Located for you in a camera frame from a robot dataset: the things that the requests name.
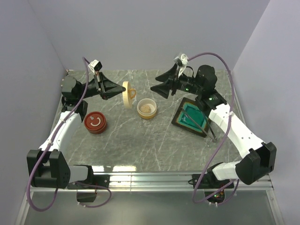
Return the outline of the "cream round lid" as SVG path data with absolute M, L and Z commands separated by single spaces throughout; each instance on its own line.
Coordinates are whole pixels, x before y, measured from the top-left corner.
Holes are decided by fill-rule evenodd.
M 136 97 L 136 90 L 131 87 L 129 81 L 124 81 L 122 86 L 125 91 L 122 93 L 122 100 L 125 109 L 131 109 L 133 104 L 133 99 Z

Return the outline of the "red round lid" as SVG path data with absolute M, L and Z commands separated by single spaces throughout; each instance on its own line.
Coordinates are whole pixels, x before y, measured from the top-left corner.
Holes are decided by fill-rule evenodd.
M 93 127 L 99 126 L 101 123 L 106 122 L 106 117 L 101 112 L 90 112 L 84 119 L 84 124 L 91 124 Z

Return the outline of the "beige steamed bun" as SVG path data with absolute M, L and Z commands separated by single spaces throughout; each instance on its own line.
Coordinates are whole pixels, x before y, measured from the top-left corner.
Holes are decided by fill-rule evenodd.
M 144 104 L 140 107 L 140 111 L 144 114 L 151 113 L 151 107 L 148 104 Z

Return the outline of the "steel serving tongs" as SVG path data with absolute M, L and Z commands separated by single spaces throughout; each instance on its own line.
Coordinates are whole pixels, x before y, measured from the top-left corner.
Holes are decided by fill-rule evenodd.
M 199 110 L 195 102 L 188 98 L 183 98 L 180 104 L 180 113 L 177 122 L 184 128 L 202 137 L 210 138 L 217 142 L 216 135 L 212 131 L 209 119 Z

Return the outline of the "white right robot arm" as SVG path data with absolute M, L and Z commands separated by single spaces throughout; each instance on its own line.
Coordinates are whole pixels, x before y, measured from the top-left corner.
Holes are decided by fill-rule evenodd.
M 195 94 L 195 103 L 201 112 L 218 125 L 239 151 L 241 160 L 232 163 L 219 163 L 209 168 L 207 183 L 218 187 L 223 180 L 239 179 L 251 185 L 274 170 L 277 148 L 257 137 L 235 115 L 230 105 L 216 90 L 218 78 L 214 67 L 202 65 L 195 76 L 180 73 L 174 65 L 167 72 L 156 77 L 160 83 L 151 90 L 164 98 L 181 90 Z

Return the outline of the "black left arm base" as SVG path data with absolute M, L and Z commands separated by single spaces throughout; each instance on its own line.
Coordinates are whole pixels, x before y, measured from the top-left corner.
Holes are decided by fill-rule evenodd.
M 67 185 L 67 189 L 76 191 L 76 199 L 79 203 L 96 203 L 96 199 L 100 197 L 101 191 L 104 191 L 104 198 L 110 196 L 107 191 L 109 188 L 110 176 L 91 175 L 86 180 L 75 181 Z

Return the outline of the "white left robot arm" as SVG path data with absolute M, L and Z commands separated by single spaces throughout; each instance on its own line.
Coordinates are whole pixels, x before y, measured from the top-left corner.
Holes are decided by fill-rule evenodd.
M 88 108 L 85 98 L 100 95 L 103 100 L 108 100 L 126 91 L 125 87 L 110 81 L 102 72 L 86 83 L 66 76 L 61 87 L 62 110 L 59 122 L 46 141 L 37 150 L 30 150 L 27 154 L 30 175 L 28 187 L 66 188 L 68 184 L 76 182 L 83 188 L 92 187 L 95 183 L 92 167 L 69 166 L 63 151 L 84 121 Z

